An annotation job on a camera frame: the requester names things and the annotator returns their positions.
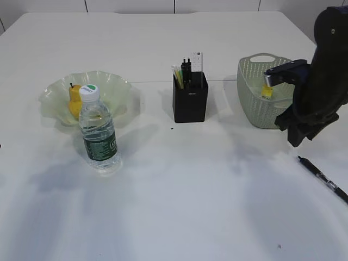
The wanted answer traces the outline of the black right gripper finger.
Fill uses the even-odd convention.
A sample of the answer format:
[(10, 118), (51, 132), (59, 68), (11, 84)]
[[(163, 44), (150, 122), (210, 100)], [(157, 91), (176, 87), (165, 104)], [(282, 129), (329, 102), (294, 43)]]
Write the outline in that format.
[(327, 126), (329, 126), (330, 124), (336, 122), (337, 119), (330, 119), (327, 122), (324, 123), (320, 123), (314, 126), (310, 126), (310, 130), (308, 132), (308, 134), (306, 135), (306, 138), (308, 140), (313, 140), (324, 128), (326, 128)]
[(288, 127), (288, 142), (292, 147), (298, 147), (307, 135), (308, 126), (306, 124), (291, 124)]

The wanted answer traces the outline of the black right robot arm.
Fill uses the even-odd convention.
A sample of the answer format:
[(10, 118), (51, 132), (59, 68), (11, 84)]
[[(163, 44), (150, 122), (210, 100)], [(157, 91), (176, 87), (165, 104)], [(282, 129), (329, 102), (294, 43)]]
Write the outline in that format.
[(328, 7), (314, 24), (316, 50), (312, 62), (295, 60), (268, 70), (268, 84), (294, 85), (293, 102), (278, 115), (275, 125), (287, 130), (297, 147), (312, 140), (337, 121), (337, 111), (347, 104), (347, 7)]

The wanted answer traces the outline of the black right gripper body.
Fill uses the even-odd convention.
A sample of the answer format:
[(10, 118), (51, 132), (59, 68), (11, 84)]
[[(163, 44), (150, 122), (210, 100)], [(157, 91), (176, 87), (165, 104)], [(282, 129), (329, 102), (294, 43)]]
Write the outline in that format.
[(287, 130), (291, 124), (310, 126), (339, 119), (338, 109), (344, 105), (342, 84), (333, 90), (328, 84), (302, 84), (295, 86), (292, 104), (275, 119), (275, 125)]

